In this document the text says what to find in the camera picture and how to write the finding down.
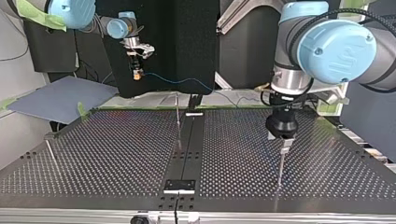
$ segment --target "black mount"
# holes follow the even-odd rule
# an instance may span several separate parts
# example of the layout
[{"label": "black mount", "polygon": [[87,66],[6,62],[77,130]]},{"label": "black mount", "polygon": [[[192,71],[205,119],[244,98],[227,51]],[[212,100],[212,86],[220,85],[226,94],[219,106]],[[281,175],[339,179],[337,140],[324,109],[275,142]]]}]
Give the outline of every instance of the black mount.
[{"label": "black mount", "polygon": [[276,107],[293,101],[299,96],[291,96],[279,92],[270,94],[270,104],[274,106],[273,114],[268,117],[265,127],[275,138],[294,138],[298,131],[298,122],[295,118],[292,105]]}]

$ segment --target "robotic arm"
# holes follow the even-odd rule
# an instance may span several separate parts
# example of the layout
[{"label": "robotic arm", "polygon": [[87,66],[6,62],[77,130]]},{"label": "robotic arm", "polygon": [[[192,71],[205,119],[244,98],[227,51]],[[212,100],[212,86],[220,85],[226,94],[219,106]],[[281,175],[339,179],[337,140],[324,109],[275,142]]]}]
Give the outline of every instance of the robotic arm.
[{"label": "robotic arm", "polygon": [[[144,75],[143,61],[153,54],[155,48],[140,42],[139,32],[143,27],[137,26],[136,17],[132,11],[120,12],[118,18],[109,18],[95,14],[95,0],[27,1],[40,11],[62,18],[69,29],[122,39],[121,43],[130,56],[134,79],[139,80]],[[16,2],[15,0],[0,1],[0,9],[12,17],[19,18]]]},{"label": "robotic arm", "polygon": [[337,85],[357,81],[388,91],[396,87],[396,45],[392,32],[346,20],[323,18],[326,2],[296,2],[283,7],[276,46],[273,114],[266,121],[272,137],[292,139],[298,123],[292,105],[305,96],[314,79]]}]

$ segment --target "metal bracket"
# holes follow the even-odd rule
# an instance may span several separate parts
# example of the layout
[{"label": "metal bracket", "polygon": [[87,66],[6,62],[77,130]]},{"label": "metal bracket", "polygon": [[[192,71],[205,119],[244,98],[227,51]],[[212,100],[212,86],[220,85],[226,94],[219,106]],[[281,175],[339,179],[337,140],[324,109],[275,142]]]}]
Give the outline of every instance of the metal bracket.
[{"label": "metal bracket", "polygon": [[273,7],[280,13],[284,5],[283,0],[234,0],[218,21],[218,33],[227,34],[256,7]]},{"label": "metal bracket", "polygon": [[167,180],[164,194],[194,194],[195,180]]}]

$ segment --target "light blue joint cover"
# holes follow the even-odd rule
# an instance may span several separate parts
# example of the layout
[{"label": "light blue joint cover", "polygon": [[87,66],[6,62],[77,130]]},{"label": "light blue joint cover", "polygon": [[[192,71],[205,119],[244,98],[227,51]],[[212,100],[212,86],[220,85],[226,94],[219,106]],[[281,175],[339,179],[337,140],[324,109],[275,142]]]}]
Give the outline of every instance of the light blue joint cover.
[{"label": "light blue joint cover", "polygon": [[287,3],[283,6],[279,23],[298,17],[318,16],[328,10],[329,4],[324,1]]},{"label": "light blue joint cover", "polygon": [[123,39],[129,34],[128,24],[120,19],[113,19],[107,25],[108,34],[115,39]]},{"label": "light blue joint cover", "polygon": [[51,0],[49,14],[64,19],[69,29],[83,29],[93,20],[95,0]]},{"label": "light blue joint cover", "polygon": [[113,19],[108,23],[107,32],[115,39],[123,39],[130,34],[128,23],[121,18],[136,19],[136,16],[132,11],[120,12],[119,19]]},{"label": "light blue joint cover", "polygon": [[136,15],[132,11],[120,12],[119,18],[131,18],[136,20]]},{"label": "light blue joint cover", "polygon": [[373,63],[376,40],[354,21],[331,20],[312,27],[301,39],[297,59],[311,77],[339,84],[361,76]]}]

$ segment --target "green tape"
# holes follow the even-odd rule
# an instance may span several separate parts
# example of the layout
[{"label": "green tape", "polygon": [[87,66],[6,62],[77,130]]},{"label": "green tape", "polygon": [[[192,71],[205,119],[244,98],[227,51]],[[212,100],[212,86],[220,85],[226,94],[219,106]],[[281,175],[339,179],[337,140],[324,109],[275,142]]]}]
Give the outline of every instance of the green tape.
[{"label": "green tape", "polygon": [[6,100],[0,102],[0,111],[7,110],[7,107],[16,101],[17,101],[17,98],[9,98],[9,99],[6,99]]},{"label": "green tape", "polygon": [[66,32],[66,24],[62,17],[47,14],[33,6],[27,0],[17,0],[16,7],[21,17],[35,21],[51,29],[63,30]]},{"label": "green tape", "polygon": [[82,120],[87,119],[90,115],[90,111],[85,110],[84,104],[82,102],[78,102],[77,109]]},{"label": "green tape", "polygon": [[376,0],[345,0],[343,7],[362,8]]}]

